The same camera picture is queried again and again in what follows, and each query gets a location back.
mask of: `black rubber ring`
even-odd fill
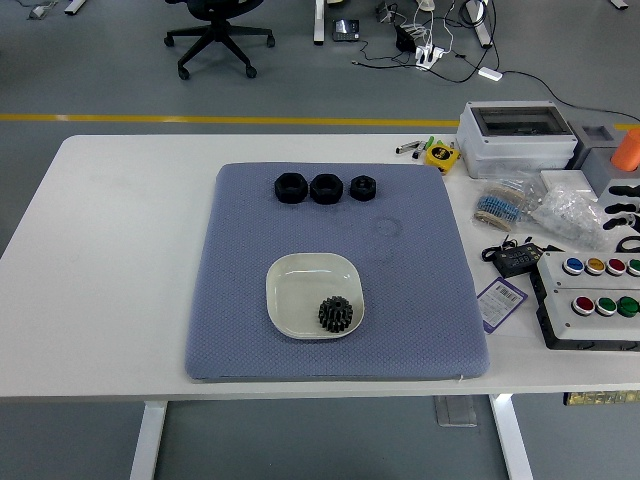
[[[640,253],[640,246],[638,247],[634,247],[634,248],[626,248],[624,246],[625,243],[627,242],[640,242],[640,237],[639,236],[632,236],[632,237],[625,237],[622,240],[620,240],[620,243],[618,243],[618,246],[616,247],[616,252],[618,253]]]

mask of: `white plate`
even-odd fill
[[[332,333],[320,324],[320,304],[346,298],[353,307],[349,328]],[[267,311],[278,330],[291,338],[318,340],[349,335],[362,322],[364,298],[353,264],[335,253],[294,253],[279,258],[267,272]]]

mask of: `blue button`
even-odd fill
[[[580,275],[584,270],[584,264],[574,257],[567,258],[562,267],[564,268],[564,271],[570,275]]]

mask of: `tape measure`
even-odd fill
[[[437,167],[443,175],[446,175],[458,158],[460,158],[460,152],[455,148],[431,145],[425,154],[424,163]]]

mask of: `plastic bag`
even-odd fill
[[[531,216],[547,230],[591,250],[606,250],[610,236],[602,229],[608,215],[595,202],[579,193],[556,185],[545,195]]]

